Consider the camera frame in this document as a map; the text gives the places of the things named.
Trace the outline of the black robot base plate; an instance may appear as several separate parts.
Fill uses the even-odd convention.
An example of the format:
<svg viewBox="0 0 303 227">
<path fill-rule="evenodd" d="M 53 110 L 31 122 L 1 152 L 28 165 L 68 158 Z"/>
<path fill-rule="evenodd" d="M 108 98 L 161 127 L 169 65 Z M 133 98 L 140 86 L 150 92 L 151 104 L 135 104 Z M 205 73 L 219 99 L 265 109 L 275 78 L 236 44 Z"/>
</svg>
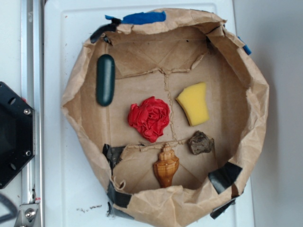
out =
<svg viewBox="0 0 303 227">
<path fill-rule="evenodd" d="M 0 83 L 0 188 L 4 189 L 34 156 L 34 110 Z"/>
</svg>

